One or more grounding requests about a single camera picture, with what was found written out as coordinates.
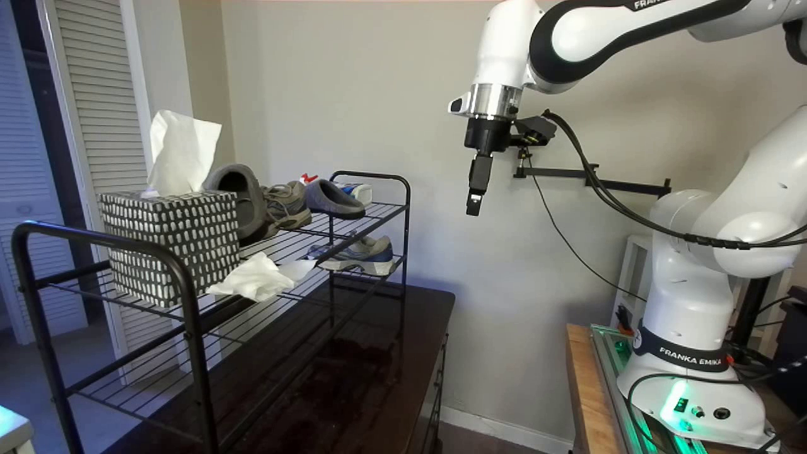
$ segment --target black wire rack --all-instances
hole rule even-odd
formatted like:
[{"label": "black wire rack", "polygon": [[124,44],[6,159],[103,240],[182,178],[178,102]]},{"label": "black wire rack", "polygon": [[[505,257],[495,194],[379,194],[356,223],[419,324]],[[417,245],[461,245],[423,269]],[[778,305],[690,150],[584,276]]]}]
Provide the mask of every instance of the black wire rack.
[{"label": "black wire rack", "polygon": [[[71,409],[72,395],[139,419],[183,441],[200,444],[203,452],[227,452],[249,434],[249,426],[256,419],[273,414],[270,405],[277,405],[293,382],[306,378],[306,371],[311,371],[322,348],[333,342],[335,333],[362,324],[362,336],[372,333],[384,338],[393,333],[389,351],[400,346],[412,185],[396,174],[335,170],[331,178],[379,178],[399,185],[399,199],[369,203],[366,217],[360,218],[314,213],[308,226],[297,231],[277,231],[273,240],[243,246],[240,255],[253,257],[254,252],[267,252],[277,266],[282,266],[306,257],[313,245],[327,245],[327,252],[317,257],[319,265],[360,236],[393,218],[400,218],[403,245],[393,260],[396,265],[389,275],[357,275],[357,280],[356,269],[348,269],[352,276],[342,280],[338,272],[314,266],[303,283],[273,301],[253,301],[245,298],[200,300],[182,257],[153,241],[41,221],[26,221],[12,231],[19,291],[26,295],[53,404],[71,452],[82,452]],[[139,298],[113,285],[113,269],[105,260],[81,269],[38,276],[27,252],[32,235],[94,245],[95,252],[135,250],[140,255],[151,255],[167,265],[182,295],[182,305],[143,305]],[[390,275],[396,275],[400,283],[396,285],[396,291],[389,291],[390,285],[385,285]],[[360,289],[360,298],[348,298],[341,301],[335,300],[335,289]],[[81,378],[65,378],[58,348],[51,341],[41,291],[75,291],[86,300],[113,305],[115,309],[147,313],[153,320],[158,318],[167,327],[157,336],[151,327],[143,327],[143,333],[135,333],[135,338],[148,338],[148,333],[151,338],[140,346],[119,352],[111,362]],[[360,313],[369,308],[372,295],[389,295],[400,301],[400,313],[393,324],[372,324],[362,320]],[[249,373],[253,366],[240,362],[240,351],[245,351],[249,342],[253,348],[260,342],[260,348],[267,351],[260,378],[254,378],[253,385],[245,385],[238,399],[222,399],[222,382],[227,375],[231,378],[231,371],[243,367],[243,373]],[[183,416],[158,416],[167,404],[177,399],[190,401],[190,405],[183,405]]]}]

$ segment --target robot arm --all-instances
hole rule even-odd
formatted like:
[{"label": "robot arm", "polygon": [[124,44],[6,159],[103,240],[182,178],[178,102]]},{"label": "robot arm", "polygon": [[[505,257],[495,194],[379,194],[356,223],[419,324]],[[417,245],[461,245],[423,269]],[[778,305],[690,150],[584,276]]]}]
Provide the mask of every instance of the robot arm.
[{"label": "robot arm", "polygon": [[802,0],[535,0],[500,1],[485,24],[475,86],[449,110],[467,115],[463,146],[477,148],[467,213],[480,213],[491,154],[509,146],[521,87],[557,92],[623,47],[690,30],[699,39],[747,34],[785,22],[786,51],[807,62]]}]

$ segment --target shoe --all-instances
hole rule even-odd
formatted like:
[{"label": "shoe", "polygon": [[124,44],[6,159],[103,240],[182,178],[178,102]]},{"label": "shoe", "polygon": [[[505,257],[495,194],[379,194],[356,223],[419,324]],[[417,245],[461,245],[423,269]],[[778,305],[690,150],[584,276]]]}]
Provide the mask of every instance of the shoe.
[{"label": "shoe", "polygon": [[301,228],[303,223],[311,223],[306,183],[289,182],[279,185],[265,185],[263,199],[267,202],[267,236],[275,236],[277,228]]},{"label": "shoe", "polygon": [[240,240],[240,245],[249,245],[265,235],[267,203],[263,199],[260,183],[256,183],[249,167],[245,167],[245,164],[219,167],[203,182],[203,189],[238,192],[238,240]]},{"label": "shoe", "polygon": [[341,192],[333,182],[317,178],[306,185],[306,203],[311,211],[327,211],[333,217],[357,218],[366,213],[362,203]]},{"label": "shoe", "polygon": [[[308,250],[308,260],[319,260],[333,245],[313,245]],[[393,245],[389,236],[360,236],[348,250],[319,261],[322,269],[360,269],[366,275],[389,275],[396,265]]]}]

